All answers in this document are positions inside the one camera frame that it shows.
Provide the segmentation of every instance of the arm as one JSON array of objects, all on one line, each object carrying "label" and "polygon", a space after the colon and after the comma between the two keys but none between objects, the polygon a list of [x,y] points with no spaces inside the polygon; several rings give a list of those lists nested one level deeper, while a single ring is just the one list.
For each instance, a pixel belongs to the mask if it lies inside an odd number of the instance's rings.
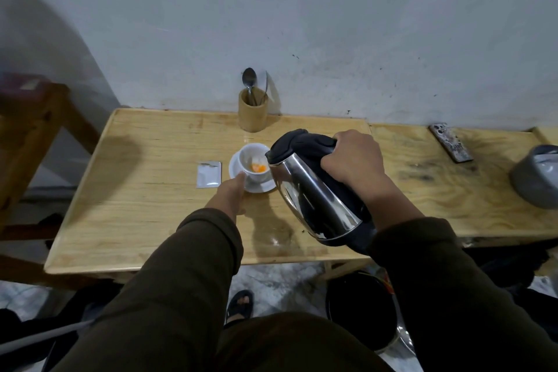
[{"label": "arm", "polygon": [[387,269],[422,367],[554,370],[557,346],[458,247],[447,221],[425,218],[385,175],[372,136],[336,137],[322,167],[370,210],[378,234],[369,252]]},{"label": "arm", "polygon": [[55,371],[208,369],[243,254],[235,226],[243,190],[243,174],[223,182],[206,208],[155,250]]}]

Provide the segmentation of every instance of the cup and saucer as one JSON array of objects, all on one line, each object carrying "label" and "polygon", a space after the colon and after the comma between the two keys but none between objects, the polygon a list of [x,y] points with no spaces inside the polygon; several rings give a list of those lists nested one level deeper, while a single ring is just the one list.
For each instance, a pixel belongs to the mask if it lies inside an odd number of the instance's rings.
[{"label": "cup and saucer", "polygon": [[265,193],[275,188],[266,158],[268,151],[269,147],[261,143],[248,143],[230,159],[230,177],[234,178],[240,172],[245,172],[244,189],[249,193]]}]

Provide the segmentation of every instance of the gray container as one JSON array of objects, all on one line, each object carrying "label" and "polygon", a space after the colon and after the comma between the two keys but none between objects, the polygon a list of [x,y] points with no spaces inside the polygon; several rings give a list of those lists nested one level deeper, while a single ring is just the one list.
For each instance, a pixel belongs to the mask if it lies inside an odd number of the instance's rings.
[{"label": "gray container", "polygon": [[[542,209],[558,209],[558,185],[543,171],[541,162],[535,158],[545,154],[558,154],[558,146],[544,144],[533,148],[509,172],[509,180],[515,191],[532,205]],[[553,173],[558,174],[558,163],[553,165],[553,169]]]}]

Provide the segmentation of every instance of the electric kettle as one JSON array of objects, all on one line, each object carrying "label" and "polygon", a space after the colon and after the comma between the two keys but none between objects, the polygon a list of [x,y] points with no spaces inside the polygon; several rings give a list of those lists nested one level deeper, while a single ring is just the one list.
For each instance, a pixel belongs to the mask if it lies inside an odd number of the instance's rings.
[{"label": "electric kettle", "polygon": [[269,171],[287,205],[326,246],[346,245],[366,254],[375,234],[364,202],[320,165],[337,141],[307,130],[289,131],[266,153]]}]

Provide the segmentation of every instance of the white cup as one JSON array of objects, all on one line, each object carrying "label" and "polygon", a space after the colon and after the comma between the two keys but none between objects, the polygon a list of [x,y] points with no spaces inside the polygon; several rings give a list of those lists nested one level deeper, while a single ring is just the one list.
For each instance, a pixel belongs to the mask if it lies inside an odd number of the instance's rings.
[{"label": "white cup", "polygon": [[[248,143],[242,147],[238,153],[238,163],[242,171],[246,173],[246,178],[254,182],[265,182],[270,178],[269,164],[267,163],[266,153],[269,147],[261,143]],[[255,168],[262,168],[261,172],[256,172]]]}]

